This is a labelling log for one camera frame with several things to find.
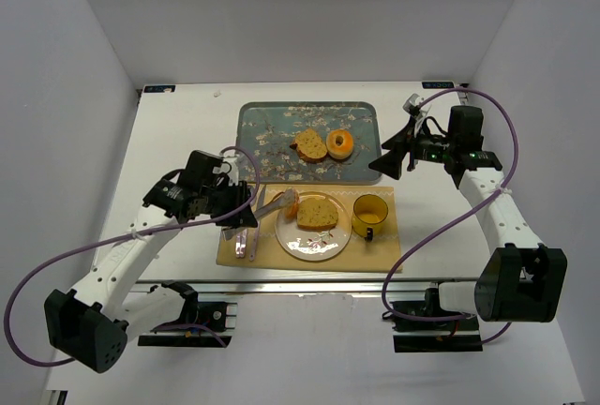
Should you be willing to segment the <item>white and yellow plate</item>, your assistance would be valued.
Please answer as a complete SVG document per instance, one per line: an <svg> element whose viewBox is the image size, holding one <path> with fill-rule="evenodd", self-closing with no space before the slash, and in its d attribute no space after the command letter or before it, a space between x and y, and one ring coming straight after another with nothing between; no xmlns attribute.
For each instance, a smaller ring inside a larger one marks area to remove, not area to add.
<svg viewBox="0 0 600 405"><path fill-rule="evenodd" d="M327 199L338 211L337 226L325 231L307 231L300 229L296 218L288 220L282 210L275 223L275 235L282 248L295 259L320 263L331 260L349 244L352 234L350 216L342 203L329 194L309 191L299 193L299 203L308 198Z"/></svg>

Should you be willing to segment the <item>yellow paper placemat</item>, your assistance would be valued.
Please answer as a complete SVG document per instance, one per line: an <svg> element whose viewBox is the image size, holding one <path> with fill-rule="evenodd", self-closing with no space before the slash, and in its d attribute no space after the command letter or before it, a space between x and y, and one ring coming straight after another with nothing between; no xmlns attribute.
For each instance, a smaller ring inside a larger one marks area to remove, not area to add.
<svg viewBox="0 0 600 405"><path fill-rule="evenodd" d="M254 262L249 261L254 230L247 234L247 248L244 258L235 257L235 240L221 240L217 253L217 264L230 267L261 268L277 270L385 273L400 258L401 249L398 236L396 204L392 187L336 186L336 185L297 185L300 192L316 191L329 194L346 208L352 225L353 204L357 198L374 194L388 205L389 214L380 233L371 242L365 241L353 231L349 244L335 258L325 262L303 262L288 254L275 235L278 212L261 221L259 243Z"/></svg>

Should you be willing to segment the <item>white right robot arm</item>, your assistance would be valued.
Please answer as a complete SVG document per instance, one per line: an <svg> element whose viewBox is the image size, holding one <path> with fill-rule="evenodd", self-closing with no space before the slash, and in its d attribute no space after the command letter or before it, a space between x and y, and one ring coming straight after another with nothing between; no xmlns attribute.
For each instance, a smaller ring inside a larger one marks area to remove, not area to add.
<svg viewBox="0 0 600 405"><path fill-rule="evenodd" d="M428 106L411 97L404 105L407 125L383 144L386 153L370 168L399 178L404 159L441 163L468 201L486 238L490 257L476 281L443 281L426 292L423 311L406 320L445 323L479 317L485 322L548 323L556 315L567 260L546 246L521 215L508 191L503 166L483 148L484 115L472 106L454 106L448 128L428 129Z"/></svg>

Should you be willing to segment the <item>orange glazed bagel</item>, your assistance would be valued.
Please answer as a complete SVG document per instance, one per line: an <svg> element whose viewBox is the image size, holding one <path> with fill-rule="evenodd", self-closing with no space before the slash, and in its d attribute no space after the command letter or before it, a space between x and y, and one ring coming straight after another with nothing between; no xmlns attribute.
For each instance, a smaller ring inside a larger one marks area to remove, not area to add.
<svg viewBox="0 0 600 405"><path fill-rule="evenodd" d="M353 136L345 129L332 130L327 135L325 145L331 158L344 160L353 153Z"/></svg>

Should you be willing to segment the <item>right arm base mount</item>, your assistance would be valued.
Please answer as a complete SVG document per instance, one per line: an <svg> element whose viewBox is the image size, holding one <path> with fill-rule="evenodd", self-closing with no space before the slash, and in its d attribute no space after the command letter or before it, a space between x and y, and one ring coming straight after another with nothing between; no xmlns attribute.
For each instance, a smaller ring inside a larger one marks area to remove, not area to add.
<svg viewBox="0 0 600 405"><path fill-rule="evenodd" d="M427 288L416 300L391 302L395 312L419 318L450 317L455 311L440 307L436 288ZM479 323L475 318L423 322L402 319L390 311L382 319L392 324L394 351L396 353L475 353L483 351Z"/></svg>

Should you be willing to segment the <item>yellow glass mug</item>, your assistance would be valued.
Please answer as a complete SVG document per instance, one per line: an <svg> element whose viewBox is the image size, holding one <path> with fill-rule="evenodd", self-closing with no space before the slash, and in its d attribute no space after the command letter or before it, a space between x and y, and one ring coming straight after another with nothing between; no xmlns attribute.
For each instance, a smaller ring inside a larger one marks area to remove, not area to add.
<svg viewBox="0 0 600 405"><path fill-rule="evenodd" d="M352 229L365 241L371 242L378 234L389 214L387 203L374 194L357 198L352 207Z"/></svg>

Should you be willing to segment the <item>aluminium frame rail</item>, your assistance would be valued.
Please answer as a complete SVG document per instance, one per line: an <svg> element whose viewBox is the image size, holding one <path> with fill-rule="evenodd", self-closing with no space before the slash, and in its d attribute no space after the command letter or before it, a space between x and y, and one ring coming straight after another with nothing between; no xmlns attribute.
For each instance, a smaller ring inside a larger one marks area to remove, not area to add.
<svg viewBox="0 0 600 405"><path fill-rule="evenodd" d="M387 292L421 293L429 286L442 282L473 282L473 278L394 278ZM245 280L184 280L200 294L295 294L320 293L374 294L380 296L382 278L325 278L325 279L245 279Z"/></svg>

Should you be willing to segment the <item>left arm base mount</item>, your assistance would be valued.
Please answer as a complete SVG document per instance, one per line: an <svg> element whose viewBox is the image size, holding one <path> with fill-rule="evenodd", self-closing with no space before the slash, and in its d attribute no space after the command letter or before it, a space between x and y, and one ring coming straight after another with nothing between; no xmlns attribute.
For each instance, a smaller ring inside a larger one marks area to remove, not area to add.
<svg viewBox="0 0 600 405"><path fill-rule="evenodd" d="M180 281L165 281L160 287L177 293L184 305L176 320L139 336L138 346L224 349L230 344L236 324L236 303L200 298L190 285Z"/></svg>

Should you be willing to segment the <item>brown bread slice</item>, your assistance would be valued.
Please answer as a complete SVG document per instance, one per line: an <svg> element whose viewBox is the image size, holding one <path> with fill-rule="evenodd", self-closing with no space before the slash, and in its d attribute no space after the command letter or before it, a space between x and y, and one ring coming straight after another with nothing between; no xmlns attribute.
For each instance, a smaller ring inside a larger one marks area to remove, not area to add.
<svg viewBox="0 0 600 405"><path fill-rule="evenodd" d="M327 199L305 199L298 205L296 224L307 231L330 230L338 224L338 209Z"/></svg>
<svg viewBox="0 0 600 405"><path fill-rule="evenodd" d="M321 162L328 155L323 139L312 128L298 133L292 140L290 147L302 160L308 163Z"/></svg>

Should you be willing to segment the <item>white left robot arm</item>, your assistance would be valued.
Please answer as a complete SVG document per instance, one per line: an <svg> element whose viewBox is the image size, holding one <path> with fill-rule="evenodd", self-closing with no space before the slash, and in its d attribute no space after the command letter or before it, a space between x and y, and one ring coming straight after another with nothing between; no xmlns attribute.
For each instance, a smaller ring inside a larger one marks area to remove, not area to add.
<svg viewBox="0 0 600 405"><path fill-rule="evenodd" d="M146 193L129 230L110 242L108 254L68 292L54 290L44 303L55 349L96 373L110 369L127 344L149 331L211 332L197 292L166 280L140 299L126 299L158 253L185 228L216 224L235 235L296 203L288 188L265 205L252 204L258 186L237 176L236 157L190 153L187 164L163 175Z"/></svg>

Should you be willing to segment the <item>floral blue serving tray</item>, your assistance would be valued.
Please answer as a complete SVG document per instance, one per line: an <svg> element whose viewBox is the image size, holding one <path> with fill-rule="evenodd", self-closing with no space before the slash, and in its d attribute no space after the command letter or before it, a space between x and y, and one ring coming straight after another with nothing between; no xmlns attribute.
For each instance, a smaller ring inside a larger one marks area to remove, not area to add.
<svg viewBox="0 0 600 405"><path fill-rule="evenodd" d="M322 139L333 130L349 131L349 157L301 159L294 137L313 129ZM236 144L253 154L264 183L373 185L382 175L368 164L382 154L375 108L363 101L249 102L239 112Z"/></svg>

